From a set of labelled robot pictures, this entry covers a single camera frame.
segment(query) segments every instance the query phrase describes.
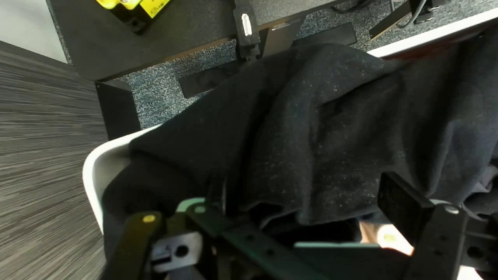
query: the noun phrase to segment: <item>black cable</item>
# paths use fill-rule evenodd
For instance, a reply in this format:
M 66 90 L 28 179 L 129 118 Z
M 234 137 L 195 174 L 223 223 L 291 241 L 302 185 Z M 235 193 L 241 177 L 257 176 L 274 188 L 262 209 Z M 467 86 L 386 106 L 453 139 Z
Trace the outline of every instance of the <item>black cable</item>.
M 364 9 L 372 2 L 375 2 L 375 0 L 360 0 L 355 6 L 352 6 L 349 9 L 340 9 L 336 6 L 332 6 L 332 11 L 338 13 L 338 14 L 349 14 L 349 13 L 354 13 L 354 11 L 358 11 L 358 9 Z
M 419 19 L 419 16 L 422 14 L 427 2 L 428 2 L 428 0 L 422 0 L 422 2 L 419 3 L 419 6 L 417 6 L 414 16 L 411 17 L 411 20 L 410 20 L 408 23 L 405 23 L 405 25 L 399 25 L 399 28 L 406 28 L 408 25 L 413 25 L 413 23 Z

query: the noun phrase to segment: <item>black plastic part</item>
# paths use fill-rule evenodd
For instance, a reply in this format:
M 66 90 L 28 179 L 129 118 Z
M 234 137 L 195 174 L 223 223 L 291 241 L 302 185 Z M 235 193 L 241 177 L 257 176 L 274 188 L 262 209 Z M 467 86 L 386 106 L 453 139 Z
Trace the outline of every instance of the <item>black plastic part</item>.
M 428 8 L 438 8 L 447 3 L 452 3 L 453 0 L 428 0 Z
M 371 28 L 371 37 L 375 39 L 380 34 L 383 34 L 386 30 L 394 27 L 397 22 L 400 22 L 406 14 L 411 13 L 410 2 L 405 2 L 402 6 L 394 9 L 388 17 L 385 17 L 380 23 Z
M 265 233 L 279 240 L 283 246 L 294 246 L 296 243 L 360 243 L 361 232 L 357 219 L 346 219 L 338 223 L 301 226 L 294 216 L 273 221 L 265 227 Z
M 327 279 L 308 263 L 302 261 L 294 252 L 263 235 L 251 224 L 226 230 L 221 237 L 271 279 Z
M 467 213 L 458 207 L 445 204 L 434 207 L 422 238 L 414 243 L 416 251 L 405 280 L 455 280 L 461 268 L 467 221 Z
M 128 11 L 125 6 L 119 5 L 112 9 L 112 14 L 136 34 L 142 34 L 154 22 L 140 5 L 134 11 Z
M 206 213 L 189 212 L 189 218 L 210 238 L 220 238 L 221 232 L 235 226 L 229 218 L 213 210 L 207 210 Z
M 344 23 L 330 30 L 324 30 L 321 33 L 316 33 L 313 36 L 294 41 L 294 47 L 312 47 L 312 45 L 321 45 L 321 44 L 340 44 L 340 45 L 354 45 L 357 44 L 357 34 L 352 23 Z
M 462 265 L 476 268 L 483 279 L 498 279 L 498 224 L 490 215 L 487 219 L 470 219 L 466 232 Z
M 433 212 L 433 204 L 422 193 L 392 173 L 382 177 L 378 207 L 410 243 L 420 240 Z
M 265 30 L 263 58 L 287 51 L 293 47 L 296 34 L 302 25 L 304 17 L 293 19 L 285 23 L 274 25 Z
M 162 215 L 143 212 L 126 219 L 123 237 L 108 261 L 101 280 L 142 279 L 153 238 L 164 229 Z
M 140 131 L 134 97 L 129 90 L 95 84 L 109 140 Z
M 327 279 L 338 280 L 399 280 L 410 265 L 402 254 L 380 247 L 294 249 L 294 252 L 310 266 L 321 269 Z

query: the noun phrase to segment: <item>black bracket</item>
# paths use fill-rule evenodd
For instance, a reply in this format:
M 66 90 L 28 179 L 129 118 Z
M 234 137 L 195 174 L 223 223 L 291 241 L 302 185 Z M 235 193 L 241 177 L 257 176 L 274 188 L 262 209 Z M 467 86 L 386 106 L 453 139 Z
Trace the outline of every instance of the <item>black bracket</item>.
M 383 34 L 386 30 L 400 22 L 406 14 L 413 14 L 410 23 L 402 28 L 417 23 L 420 20 L 427 20 L 433 16 L 433 9 L 442 5 L 450 3 L 452 0 L 406 0 L 402 6 L 394 9 L 386 19 L 377 23 L 369 33 L 371 37 L 377 37 Z
M 268 28 L 263 36 L 263 58 L 290 50 L 302 22 L 304 17 L 294 17 Z
M 101 280 L 142 279 L 151 252 L 151 240 L 164 232 L 159 212 L 143 212 L 129 216 L 123 237 L 108 261 Z
M 378 205 L 416 247 L 406 280 L 456 279 L 461 265 L 497 279 L 497 213 L 480 218 L 461 205 L 436 204 L 396 174 L 382 177 Z

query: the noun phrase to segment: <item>black metal frame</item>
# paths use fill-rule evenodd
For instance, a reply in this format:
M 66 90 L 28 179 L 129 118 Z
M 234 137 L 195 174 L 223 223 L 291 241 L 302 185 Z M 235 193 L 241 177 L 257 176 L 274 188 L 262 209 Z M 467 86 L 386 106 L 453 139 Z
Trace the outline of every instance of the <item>black metal frame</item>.
M 153 271 L 165 277 L 173 268 L 196 268 L 198 279 L 220 280 L 456 279 L 461 265 L 475 266 L 487 280 L 498 277 L 498 215 L 481 219 L 458 205 L 434 204 L 396 174 L 383 176 L 378 205 L 411 241 L 413 257 L 380 247 L 291 249 L 249 219 L 229 219 L 198 204 L 164 227 L 161 213 L 129 218 L 103 279 L 122 279 L 125 272 L 126 279 L 142 279 Z

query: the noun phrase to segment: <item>black fabric cover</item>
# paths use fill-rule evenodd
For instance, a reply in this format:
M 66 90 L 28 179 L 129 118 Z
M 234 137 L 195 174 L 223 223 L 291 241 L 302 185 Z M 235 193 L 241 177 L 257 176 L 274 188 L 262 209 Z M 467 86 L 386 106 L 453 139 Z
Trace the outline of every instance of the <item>black fabric cover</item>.
M 378 213 L 386 171 L 428 198 L 490 213 L 497 143 L 497 31 L 411 64 L 341 45 L 299 48 L 255 62 L 136 140 L 133 163 L 105 195 L 105 230 L 119 235 L 140 210 L 171 215 L 227 174 L 240 210 L 273 205 L 263 224 Z

